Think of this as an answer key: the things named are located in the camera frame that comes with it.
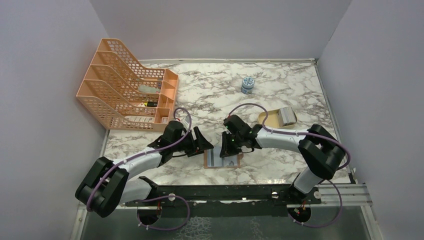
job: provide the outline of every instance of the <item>white marble surface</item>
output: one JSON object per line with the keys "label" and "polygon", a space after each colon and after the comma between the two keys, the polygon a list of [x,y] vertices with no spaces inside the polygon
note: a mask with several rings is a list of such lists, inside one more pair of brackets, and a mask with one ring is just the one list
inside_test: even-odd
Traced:
{"label": "white marble surface", "polygon": [[[169,68],[179,75],[177,107],[191,113],[193,126],[214,146],[221,145],[224,118],[235,106],[257,103],[267,110],[292,106],[298,122],[294,129],[312,124],[324,126],[333,136],[333,123],[315,67],[311,63],[178,63],[149,64]],[[253,94],[240,92],[244,77],[253,77]],[[262,110],[245,106],[236,110],[245,122],[257,122]],[[109,159],[132,155],[161,133],[111,130],[105,149]],[[203,155],[173,158],[163,166],[140,174],[160,185],[282,184],[292,183],[306,167],[301,154],[281,149],[262,149],[244,155],[241,168],[205,169]],[[345,169],[334,176],[349,183]]]}

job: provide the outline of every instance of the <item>white arm segment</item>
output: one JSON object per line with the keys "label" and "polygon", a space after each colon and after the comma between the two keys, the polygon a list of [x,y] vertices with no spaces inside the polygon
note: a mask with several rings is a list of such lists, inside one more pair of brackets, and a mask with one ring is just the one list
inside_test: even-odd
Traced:
{"label": "white arm segment", "polygon": [[[139,151],[136,154],[154,150],[152,147],[146,147],[143,151]],[[113,160],[113,164],[117,164],[125,159],[128,159],[136,154],[127,156],[125,158],[119,158]],[[133,177],[141,174],[149,169],[154,169],[161,163],[162,155],[159,152],[149,153],[147,155],[139,156],[129,162],[126,162],[119,166],[121,169],[125,169],[128,172],[128,182],[125,184],[122,196],[119,204],[127,203],[134,200],[146,199],[152,188],[150,185],[141,179],[130,180]]]}
{"label": "white arm segment", "polygon": [[123,189],[119,204],[128,203],[134,200],[144,200],[148,197],[152,187],[139,178],[128,181]]}
{"label": "white arm segment", "polygon": [[[269,127],[269,129],[281,131],[281,129],[272,128]],[[287,130],[284,129],[284,132],[307,132],[307,129],[303,130]],[[256,141],[259,144],[259,146],[263,149],[265,148],[276,148],[276,149],[284,149],[293,151],[296,153],[300,153],[298,146],[299,141],[304,139],[305,136],[296,136],[296,135],[287,135],[287,134],[281,134],[281,133],[271,133],[270,131],[267,131],[265,129],[261,129],[257,133]],[[312,188],[320,183],[323,179],[316,176],[311,172],[309,167],[306,167],[305,170],[303,170],[302,173],[296,178],[294,181],[294,187],[302,192],[303,194],[309,193]]]}
{"label": "white arm segment", "polygon": [[306,167],[294,181],[294,187],[303,194],[308,194],[322,180],[322,178],[313,174],[309,167]]}
{"label": "white arm segment", "polygon": [[[136,154],[154,150],[152,147],[146,147],[143,151],[137,152]],[[117,164],[124,159],[128,159],[136,154],[127,156],[125,158],[113,160],[113,164]],[[125,169],[128,173],[128,179],[132,179],[134,176],[141,174],[144,171],[149,169],[154,169],[159,166],[161,163],[162,155],[159,152],[149,153],[147,155],[139,156],[136,159],[133,159],[125,164],[119,166],[121,169]]]}
{"label": "white arm segment", "polygon": [[[276,130],[276,131],[291,132],[291,133],[308,131],[307,129],[287,130],[287,129],[272,128],[272,127],[269,127],[269,129]],[[305,136],[286,135],[286,134],[275,133],[275,132],[271,133],[270,131],[267,131],[262,128],[257,133],[256,141],[259,144],[259,146],[263,149],[276,148],[276,149],[284,149],[284,150],[300,153],[298,149],[299,141],[304,138]]]}

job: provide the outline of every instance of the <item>white wall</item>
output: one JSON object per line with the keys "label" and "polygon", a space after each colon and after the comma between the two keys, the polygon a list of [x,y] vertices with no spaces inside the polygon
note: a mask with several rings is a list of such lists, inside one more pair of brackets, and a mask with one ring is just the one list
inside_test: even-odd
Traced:
{"label": "white wall", "polygon": [[0,238],[69,239],[105,133],[75,95],[107,33],[88,0],[0,6]]}
{"label": "white wall", "polygon": [[351,0],[90,0],[139,59],[318,58]]}
{"label": "white wall", "polygon": [[383,236],[423,239],[424,1],[353,0],[318,67]]}

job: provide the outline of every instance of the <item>small tan tray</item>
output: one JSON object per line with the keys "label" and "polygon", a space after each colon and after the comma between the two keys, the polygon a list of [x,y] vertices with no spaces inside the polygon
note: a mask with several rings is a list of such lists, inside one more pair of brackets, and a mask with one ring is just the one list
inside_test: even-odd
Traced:
{"label": "small tan tray", "polygon": [[[278,109],[268,111],[268,118],[266,119],[265,126],[271,127],[271,128],[276,128],[276,129],[292,129],[296,125],[296,123],[298,122],[298,116],[296,116],[296,113],[295,113],[294,116],[296,117],[296,123],[291,124],[291,125],[286,125],[286,126],[280,126],[280,124],[278,122],[277,113],[278,113]],[[257,116],[257,122],[259,124],[262,124],[265,116],[266,116],[265,112],[261,112],[259,114],[259,116]]]}

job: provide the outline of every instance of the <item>small jar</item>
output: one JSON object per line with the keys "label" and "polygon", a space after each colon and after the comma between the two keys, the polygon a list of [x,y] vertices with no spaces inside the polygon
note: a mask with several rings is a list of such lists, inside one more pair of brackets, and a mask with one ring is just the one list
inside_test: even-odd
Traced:
{"label": "small jar", "polygon": [[241,92],[244,94],[251,94],[254,86],[255,80],[253,77],[247,76],[241,81]]}

